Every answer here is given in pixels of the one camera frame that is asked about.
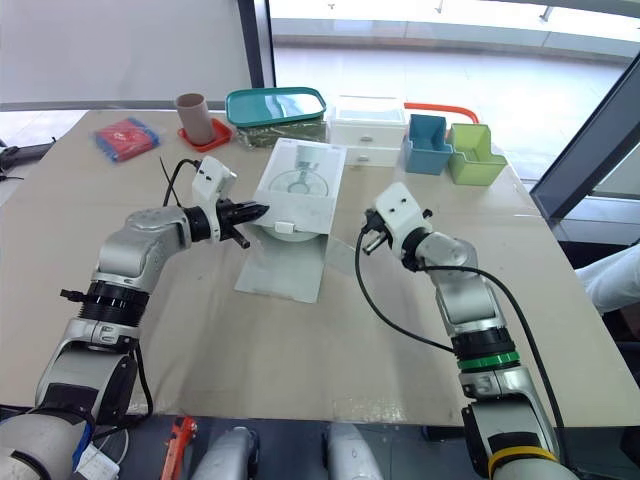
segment white drawer box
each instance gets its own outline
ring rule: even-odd
[[[400,148],[406,131],[402,103],[394,98],[339,97],[329,117],[329,142]]]
[[[399,148],[347,147],[347,165],[394,167],[400,158]]]

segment cylindrical cup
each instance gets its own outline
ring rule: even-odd
[[[199,93],[185,93],[176,98],[176,110],[187,134],[194,145],[206,145],[216,138],[207,109],[207,101]]]

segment yellow ring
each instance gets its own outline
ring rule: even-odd
[[[491,458],[489,459],[489,478],[493,478],[493,470],[498,461],[502,460],[503,458],[516,455],[535,455],[536,457],[551,460],[553,462],[558,461],[553,453],[540,447],[528,446],[503,448],[502,450],[498,450],[496,453],[491,455]]]

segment table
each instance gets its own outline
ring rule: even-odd
[[[134,112],[166,130],[164,143],[114,165],[90,133],[131,112],[94,111],[56,145],[2,209],[0,401],[30,404],[38,378],[86,290],[104,239],[135,210],[160,205],[167,168],[201,155],[177,138],[174,112]],[[229,144],[213,154],[239,177],[231,197],[250,199],[269,151]],[[176,191],[188,204],[192,175]],[[348,245],[362,212],[392,181],[434,212],[436,229],[471,241],[480,267],[519,300],[568,426],[640,423],[640,392],[553,235],[511,168],[489,188],[454,185],[396,168],[347,167],[332,230]],[[194,245],[166,265],[142,323],[141,343],[160,412],[250,418],[461,424],[467,404],[455,358],[405,338],[366,305],[350,265],[325,269],[317,304],[233,290],[247,252]],[[364,259],[380,307],[416,333],[446,342],[434,289],[388,251]],[[515,315],[510,333],[549,411]],[[132,409],[144,411],[139,386]]]

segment black cable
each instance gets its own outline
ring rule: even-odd
[[[163,207],[166,207],[169,204],[169,196],[171,195],[171,191],[173,190],[173,184],[175,183],[176,178],[178,178],[178,173],[180,172],[180,169],[185,163],[190,163],[196,168],[196,170],[198,169],[198,167],[200,167],[200,162],[196,160],[191,160],[189,158],[184,158],[178,162],[178,164],[176,165],[176,168],[173,169],[173,174],[171,175],[171,179],[169,180],[167,191],[164,194],[164,201],[162,202]]]
[[[24,178],[7,176],[7,175],[0,175],[0,182],[4,182],[5,180],[24,180]]]
[[[110,428],[109,430],[105,430],[104,432],[94,435],[94,440],[100,440],[101,438],[108,437],[109,435],[112,435],[126,428],[135,428],[146,419],[151,417],[151,415],[153,415],[153,397],[151,396],[151,390],[149,389],[149,384],[147,383],[147,375],[144,371],[144,362],[142,361],[142,350],[140,349],[140,344],[136,345],[134,355],[136,362],[138,362],[138,375],[140,377],[140,385],[142,386],[142,391],[144,392],[144,398],[147,402],[147,412],[143,415],[136,415],[129,421],[125,421],[116,427]]]
[[[365,233],[363,231],[358,235],[358,241],[356,242],[356,258],[355,258],[355,267],[356,267],[356,278],[358,279],[358,285],[360,285],[360,290],[362,290],[362,295],[364,295],[365,300],[371,307],[371,310],[375,312],[376,315],[386,323],[388,326],[393,328],[394,330],[417,340],[418,342],[426,343],[427,345],[431,345],[432,347],[439,348],[440,350],[444,350],[449,353],[453,353],[453,348],[447,347],[446,345],[442,345],[441,343],[435,342],[433,340],[429,340],[428,338],[421,337],[420,335],[416,335],[415,333],[410,332],[409,330],[405,330],[401,326],[393,323],[389,318],[387,318],[373,303],[373,300],[369,296],[369,292],[367,292],[367,288],[364,286],[364,282],[362,281],[362,274],[360,272],[360,250],[362,249],[362,239],[364,238]]]
[[[540,377],[542,378],[542,383],[544,384],[544,389],[547,393],[547,397],[549,398],[549,403],[551,404],[551,411],[553,412],[553,418],[556,422],[556,427],[558,428],[558,443],[560,444],[560,454],[564,459],[563,463],[567,468],[571,468],[571,461],[569,458],[569,452],[567,450],[566,439],[564,435],[564,420],[562,419],[562,413],[560,412],[560,407],[558,405],[558,400],[556,399],[556,395],[553,391],[553,387],[551,386],[551,382],[549,381],[549,376],[547,375],[547,369],[542,362],[542,357],[540,356],[540,351],[538,350],[538,345],[536,344],[535,339],[533,338],[533,333],[531,333],[531,329],[529,328],[529,323],[527,322],[527,318],[525,317],[520,305],[516,301],[515,297],[511,293],[511,291],[507,288],[507,286],[502,283],[497,277],[492,275],[489,272],[485,272],[479,268],[474,267],[463,267],[463,266],[451,266],[451,265],[437,265],[437,266],[428,266],[420,269],[423,272],[433,272],[433,271],[441,271],[441,270],[453,270],[459,272],[471,272],[481,275],[488,280],[490,280],[493,284],[495,284],[502,293],[505,294],[509,303],[516,312],[518,320],[520,320],[520,324],[522,325],[522,329],[524,330],[524,334],[527,337],[527,342],[529,343],[529,348],[531,349],[531,353],[533,354],[533,359],[536,362],[536,367],[540,372]]]
[[[164,178],[167,179],[167,183],[170,183],[171,180],[169,179],[169,174],[167,173],[167,169],[165,168],[164,162],[162,161],[162,156],[159,155],[158,158],[160,159],[160,166],[162,167]],[[180,204],[180,200],[178,200],[178,195],[176,194],[176,191],[173,188],[173,185],[171,185],[171,191],[173,192],[173,197],[176,199],[176,205],[178,205],[179,207],[182,207],[182,205]]]

